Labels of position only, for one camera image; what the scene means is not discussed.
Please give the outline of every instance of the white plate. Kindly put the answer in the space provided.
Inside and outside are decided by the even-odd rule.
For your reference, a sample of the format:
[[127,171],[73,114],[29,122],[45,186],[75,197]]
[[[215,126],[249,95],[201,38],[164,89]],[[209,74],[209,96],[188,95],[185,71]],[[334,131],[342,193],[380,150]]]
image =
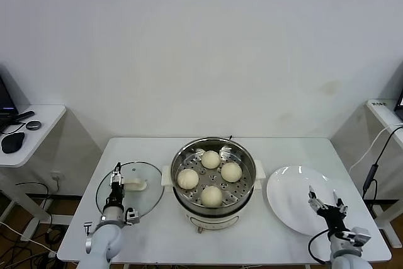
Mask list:
[[326,222],[308,204],[309,185],[324,203],[334,205],[331,181],[305,166],[287,166],[274,172],[267,183],[271,208],[289,228],[314,236],[327,229]]

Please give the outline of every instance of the steamer basket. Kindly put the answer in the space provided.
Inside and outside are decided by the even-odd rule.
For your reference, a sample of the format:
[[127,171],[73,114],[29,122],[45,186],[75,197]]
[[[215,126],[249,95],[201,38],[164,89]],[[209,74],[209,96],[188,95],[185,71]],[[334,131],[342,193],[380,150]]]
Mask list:
[[[201,157],[205,151],[215,151],[221,162],[216,169],[203,167]],[[235,162],[242,169],[238,182],[229,183],[221,177],[221,167]],[[177,182],[179,172],[189,168],[199,175],[198,185],[182,189]],[[225,217],[241,209],[249,201],[256,179],[256,167],[252,156],[238,143],[218,137],[207,137],[190,142],[175,155],[171,164],[171,181],[176,198],[190,211],[205,217]],[[222,204],[217,208],[203,206],[200,195],[207,186],[216,186],[222,191]]]

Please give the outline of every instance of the power outlet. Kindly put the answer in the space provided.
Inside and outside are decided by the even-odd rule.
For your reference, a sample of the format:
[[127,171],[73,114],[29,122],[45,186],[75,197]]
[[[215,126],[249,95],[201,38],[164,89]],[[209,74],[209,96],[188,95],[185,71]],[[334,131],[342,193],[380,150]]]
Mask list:
[[60,171],[54,171],[54,170],[50,172],[50,177],[53,180],[59,180],[59,181],[65,179],[65,176],[63,175],[63,173],[61,173]]

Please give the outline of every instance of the computer mouse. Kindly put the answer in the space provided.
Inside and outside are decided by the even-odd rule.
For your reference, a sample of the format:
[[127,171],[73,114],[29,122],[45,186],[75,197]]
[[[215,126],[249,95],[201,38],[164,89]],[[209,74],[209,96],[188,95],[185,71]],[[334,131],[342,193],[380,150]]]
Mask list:
[[11,154],[18,151],[23,145],[25,134],[16,132],[15,134],[7,135],[1,141],[1,150],[5,154]]
[[42,123],[39,121],[29,121],[26,125],[25,128],[28,130],[38,130],[42,127]]

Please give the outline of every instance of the glass lid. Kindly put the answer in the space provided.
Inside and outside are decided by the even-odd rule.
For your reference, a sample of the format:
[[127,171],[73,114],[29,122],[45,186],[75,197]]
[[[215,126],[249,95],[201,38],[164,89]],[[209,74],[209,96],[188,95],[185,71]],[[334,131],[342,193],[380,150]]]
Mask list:
[[[101,214],[105,200],[111,193],[111,172],[103,178],[96,191],[96,206]],[[161,172],[150,163],[137,161],[122,164],[120,173],[125,184],[125,211],[131,207],[139,212],[140,217],[145,216],[158,204],[164,193]]]

